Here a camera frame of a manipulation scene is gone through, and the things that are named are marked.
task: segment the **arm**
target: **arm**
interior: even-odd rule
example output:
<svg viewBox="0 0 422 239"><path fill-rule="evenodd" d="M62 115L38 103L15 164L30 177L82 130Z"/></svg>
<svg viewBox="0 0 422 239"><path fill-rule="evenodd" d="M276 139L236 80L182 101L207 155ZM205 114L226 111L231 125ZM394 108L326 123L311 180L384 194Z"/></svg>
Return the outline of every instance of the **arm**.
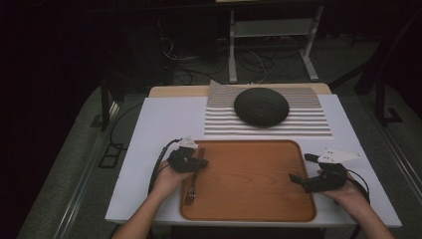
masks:
<svg viewBox="0 0 422 239"><path fill-rule="evenodd" d="M129 220L112 236L113 239L146 238L162 202L173 193L183 179L192 174L178 173L167 165L167 161L161 162L159 170L162 170L155 180L151 193Z"/></svg>
<svg viewBox="0 0 422 239"><path fill-rule="evenodd" d="M350 217L359 224L367 238L394 238L353 183L348 181L339 190L325 191L321 194L334 199L342 206Z"/></svg>

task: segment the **floor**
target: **floor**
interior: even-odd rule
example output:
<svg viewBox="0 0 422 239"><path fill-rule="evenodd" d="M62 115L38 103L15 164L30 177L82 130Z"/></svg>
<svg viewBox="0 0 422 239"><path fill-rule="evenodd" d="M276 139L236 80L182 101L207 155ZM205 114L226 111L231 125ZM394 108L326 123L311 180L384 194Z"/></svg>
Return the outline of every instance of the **floor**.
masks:
<svg viewBox="0 0 422 239"><path fill-rule="evenodd" d="M261 81L308 83L308 75L298 54L303 43L302 38L239 41L236 50L239 84L256 84ZM350 43L351 38L348 36L316 39L311 59L321 82L329 84L359 66L373 54L378 45L374 41L357 42L354 46L350 46ZM222 49L222 57L212 61L184 56L185 59L179 60L175 67L174 85L208 85L210 78L228 84L224 55L226 50ZM387 105L398 111L403 122L382 126L374 116L374 94L355 94L353 88L358 79L359 76L356 76L332 92L338 95L372 167L402 221L403 226L392 228L392 232L397 238L420 238L422 229L418 222L422 221L421 188L418 187L418 174L413 173L412 169L415 172L422 171L422 163L419 161L422 153L422 120L393 89L388 88ZM118 157L115 168L101 168L98 165L109 142L121 142L123 146L129 144L145 97L143 94L131 94L123 102L113 105L110 126L100 131L93 123L98 122L101 114L100 90L93 92L81 109L19 238L110 237L115 225L106 222L104 218L124 161L124 151ZM104 164L113 164L112 158L106 158ZM352 229L328 228L324 238L348 238ZM365 237L360 233L358 238Z"/></svg>

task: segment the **person's left hand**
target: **person's left hand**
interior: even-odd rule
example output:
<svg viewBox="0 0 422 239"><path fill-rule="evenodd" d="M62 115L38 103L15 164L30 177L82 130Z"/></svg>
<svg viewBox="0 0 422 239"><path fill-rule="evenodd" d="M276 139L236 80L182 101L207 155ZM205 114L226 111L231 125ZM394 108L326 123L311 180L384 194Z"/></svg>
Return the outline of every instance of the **person's left hand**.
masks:
<svg viewBox="0 0 422 239"><path fill-rule="evenodd" d="M173 193L181 181L193 174L193 172L179 173L174 171L168 165L167 160L160 163L158 171L151 193L157 193L162 199Z"/></svg>

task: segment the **dark background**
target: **dark background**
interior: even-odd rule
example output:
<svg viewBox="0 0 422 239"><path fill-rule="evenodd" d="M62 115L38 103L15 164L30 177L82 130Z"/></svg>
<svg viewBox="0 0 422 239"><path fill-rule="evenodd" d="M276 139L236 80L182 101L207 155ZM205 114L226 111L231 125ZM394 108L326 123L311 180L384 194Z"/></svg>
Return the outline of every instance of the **dark background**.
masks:
<svg viewBox="0 0 422 239"><path fill-rule="evenodd" d="M325 7L320 38L383 36L415 4L345 2L348 7ZM162 57L160 34L186 46L202 44L207 48L198 49L212 49L213 38L227 34L228 13L198 14L196 21L167 14L164 18L169 24L159 32L155 26L160 15L122 18L87 12L96 7L131 6L130 1L8 0L0 4L0 238L15 238L76 116L101 80L105 76L112 79L111 92L118 100L127 92L171 84L171 66ZM249 11L244 16L255 15ZM420 43L413 38L409 41ZM212 51L202 54L212 55ZM395 66L390 63L389 69Z"/></svg>

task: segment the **wooden board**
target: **wooden board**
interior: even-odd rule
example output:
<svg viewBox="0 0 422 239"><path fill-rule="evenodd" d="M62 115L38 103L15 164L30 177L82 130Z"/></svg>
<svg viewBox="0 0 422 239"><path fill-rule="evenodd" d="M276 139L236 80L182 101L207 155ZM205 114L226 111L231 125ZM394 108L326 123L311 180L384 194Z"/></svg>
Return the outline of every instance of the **wooden board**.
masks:
<svg viewBox="0 0 422 239"><path fill-rule="evenodd" d="M290 181L307 177L301 149L291 140L197 140L207 168L199 171L196 198L183 204L189 220L304 222L316 217L314 198Z"/></svg>

